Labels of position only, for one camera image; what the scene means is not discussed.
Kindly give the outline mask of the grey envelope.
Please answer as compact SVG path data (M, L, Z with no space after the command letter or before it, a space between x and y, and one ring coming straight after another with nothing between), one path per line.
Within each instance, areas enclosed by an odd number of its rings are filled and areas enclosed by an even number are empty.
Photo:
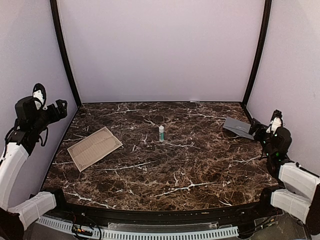
M231 117L227 117L223 124L224 129L235 133L237 136L254 140L254 137L249 134L250 127L249 123Z

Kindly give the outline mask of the beige letter paper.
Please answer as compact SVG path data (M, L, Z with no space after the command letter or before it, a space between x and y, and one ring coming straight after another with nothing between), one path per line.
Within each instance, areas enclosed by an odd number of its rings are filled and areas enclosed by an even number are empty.
M97 163L123 144L103 127L67 149L79 172Z

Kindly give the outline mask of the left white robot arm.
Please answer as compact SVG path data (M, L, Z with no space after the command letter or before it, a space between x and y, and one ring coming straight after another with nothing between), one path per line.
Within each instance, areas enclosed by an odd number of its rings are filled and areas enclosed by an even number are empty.
M37 143L43 147L46 139L41 133L48 126L67 116L68 103L56 100L45 106L39 98L27 96L15 104L16 120L5 137L5 148L0 158L0 234L3 238L22 238L24 232L42 215L52 210L60 218L67 218L70 206L56 194L41 191L23 203L9 207L9 197L18 174L31 156Z

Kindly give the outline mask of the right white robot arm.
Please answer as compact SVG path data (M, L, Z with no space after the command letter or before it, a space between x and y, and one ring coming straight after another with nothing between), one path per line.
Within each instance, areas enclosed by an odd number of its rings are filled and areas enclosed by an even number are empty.
M255 205L255 213L266 217L279 208L296 217L310 231L320 229L320 177L291 161L287 152L292 143L290 131L280 116L274 116L268 126L252 119L249 134L261 143L270 175L279 187L269 197Z

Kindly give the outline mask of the green white glue stick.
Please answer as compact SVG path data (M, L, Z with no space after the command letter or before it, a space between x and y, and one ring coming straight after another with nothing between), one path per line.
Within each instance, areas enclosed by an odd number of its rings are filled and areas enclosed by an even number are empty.
M160 125L158 127L158 132L159 132L159 141L163 142L165 140L165 128L163 125Z

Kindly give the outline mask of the left black frame post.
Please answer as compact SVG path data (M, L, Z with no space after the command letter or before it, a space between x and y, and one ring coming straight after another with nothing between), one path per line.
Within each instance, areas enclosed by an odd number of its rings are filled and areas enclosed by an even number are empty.
M66 44L63 36L63 30L62 30L62 25L61 25L61 20L60 20L60 15L59 15L59 9L58 9L58 1L57 0L50 0L50 9L51 9L51 15L52 15L52 20L53 20L53 25L54 25L54 30L55 30L55 35L58 43L58 48L60 51L60 56L62 59L64 71L68 80L69 87L71 89L71 93L73 96L73 99L75 101L75 104L77 108L79 108L82 105L81 98L76 86L76 82L74 79L74 75L72 72L71 64L69 61L69 56L67 53L66 49Z

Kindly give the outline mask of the black frame post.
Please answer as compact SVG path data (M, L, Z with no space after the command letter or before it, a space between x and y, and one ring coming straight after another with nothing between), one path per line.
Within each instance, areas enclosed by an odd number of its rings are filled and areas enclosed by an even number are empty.
M265 40L267 36L267 31L268 31L268 26L269 26L269 20L270 20L270 15L271 15L271 8L272 8L272 0L265 0L264 1L264 8L263 8L263 15L262 15L262 21L261 21L261 27L260 27L260 32L259 32L259 37L258 37L258 42L257 42L257 47L254 55L254 60L251 68L251 72L249 75L248 83L245 89L244 97L241 102L241 107L243 109L247 108L254 83L257 77L258 69L260 66L263 50L264 50L264 45L265 45Z
M50 9L51 9L51 15L52 15L52 20L53 20L53 25L54 25L54 30L55 30L55 35L58 43L58 48L60 51L60 56L62 59L64 71L68 80L69 87L71 89L71 93L73 96L73 99L75 101L75 104L77 108L79 108L82 105L81 98L76 86L76 82L74 79L74 75L72 72L71 64L69 61L69 56L67 53L66 49L66 44L63 36L63 30L62 30L62 25L61 25L61 20L60 20L60 15L59 15L59 9L58 9L58 1L57 0L50 0Z

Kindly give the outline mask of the black front rail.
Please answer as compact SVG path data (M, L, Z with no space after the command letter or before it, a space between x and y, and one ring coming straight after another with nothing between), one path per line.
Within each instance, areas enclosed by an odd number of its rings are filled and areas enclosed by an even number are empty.
M93 220L100 226L110 223L132 225L186 225L218 223L219 225L251 224L254 220L281 215L282 210L252 202L237 206L183 211L134 211L66 203L47 216L74 220L77 224Z

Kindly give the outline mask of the right black frame post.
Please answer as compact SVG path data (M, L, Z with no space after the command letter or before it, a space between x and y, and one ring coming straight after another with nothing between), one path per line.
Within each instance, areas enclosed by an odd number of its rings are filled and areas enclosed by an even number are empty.
M263 15L262 15L262 21L261 21L261 27L260 27L260 32L259 32L259 37L258 37L258 42L257 42L257 47L254 55L254 60L251 68L251 72L249 75L248 83L245 89L244 97L241 102L241 107L243 109L247 108L254 83L257 77L258 69L260 66L263 50L264 50L264 45L265 45L265 40L267 36L267 31L268 31L268 26L269 26L269 20L270 20L270 15L271 15L271 8L272 8L272 0L265 0L264 1L264 8L263 8Z

